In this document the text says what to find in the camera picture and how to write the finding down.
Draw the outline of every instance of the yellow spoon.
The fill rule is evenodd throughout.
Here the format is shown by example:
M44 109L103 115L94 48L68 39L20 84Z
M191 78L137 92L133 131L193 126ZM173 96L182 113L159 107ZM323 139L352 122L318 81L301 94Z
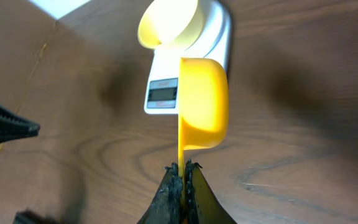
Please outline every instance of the yellow spoon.
M178 168L184 205L184 150L211 148L224 139L229 93L224 69L206 58L181 58L178 87Z

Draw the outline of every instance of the scale platform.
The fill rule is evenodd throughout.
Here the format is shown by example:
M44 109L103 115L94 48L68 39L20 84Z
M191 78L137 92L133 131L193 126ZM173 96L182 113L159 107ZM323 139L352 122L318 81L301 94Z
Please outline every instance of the scale platform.
M225 71L229 57L231 18L224 6L213 1L208 19L197 41L184 52L154 50L145 95L144 110L148 114L178 114L179 57L210 58L219 62Z

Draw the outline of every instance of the scale display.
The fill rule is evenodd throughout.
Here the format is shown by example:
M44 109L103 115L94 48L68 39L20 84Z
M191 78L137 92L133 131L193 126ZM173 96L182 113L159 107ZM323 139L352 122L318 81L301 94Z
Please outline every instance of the scale display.
M175 108L177 104L178 78L150 82L147 108Z

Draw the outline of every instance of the wooden table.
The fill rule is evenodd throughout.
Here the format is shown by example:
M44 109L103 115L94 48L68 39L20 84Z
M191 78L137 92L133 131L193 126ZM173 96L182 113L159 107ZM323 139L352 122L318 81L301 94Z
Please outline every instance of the wooden table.
M58 21L19 114L40 136L0 155L0 222L25 208L135 223L177 159L177 117L143 111L151 0L92 0ZM358 223L358 1L227 0L229 131L186 152L238 223Z

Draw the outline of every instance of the yellow cup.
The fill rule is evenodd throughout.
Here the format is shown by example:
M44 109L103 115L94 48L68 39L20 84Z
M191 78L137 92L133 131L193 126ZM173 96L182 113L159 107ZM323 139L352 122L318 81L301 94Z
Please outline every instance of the yellow cup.
M204 28L203 7L200 0L155 0L140 20L140 44L149 49L186 50Z

